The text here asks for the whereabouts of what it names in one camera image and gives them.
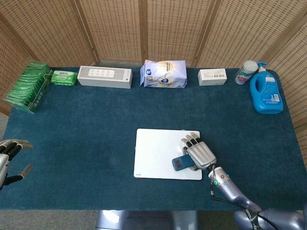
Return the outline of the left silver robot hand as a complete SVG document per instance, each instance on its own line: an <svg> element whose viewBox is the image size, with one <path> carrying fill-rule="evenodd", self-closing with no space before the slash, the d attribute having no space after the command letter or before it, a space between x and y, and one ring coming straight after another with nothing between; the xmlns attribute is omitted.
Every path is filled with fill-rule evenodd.
<svg viewBox="0 0 307 230"><path fill-rule="evenodd" d="M24 170L14 176L8 177L8 168L13 158L21 150L31 150L33 146L28 140L7 139L0 142L0 189L17 181L23 180L31 171L32 164L28 164Z"/></svg>

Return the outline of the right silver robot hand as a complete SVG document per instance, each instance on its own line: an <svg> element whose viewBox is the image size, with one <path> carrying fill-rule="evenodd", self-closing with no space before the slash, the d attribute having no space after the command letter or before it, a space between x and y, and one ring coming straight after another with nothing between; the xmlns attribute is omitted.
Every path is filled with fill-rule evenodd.
<svg viewBox="0 0 307 230"><path fill-rule="evenodd" d="M194 167L200 170L207 170L209 173L216 167L216 156L194 132L181 139L183 153L191 157Z"/></svg>

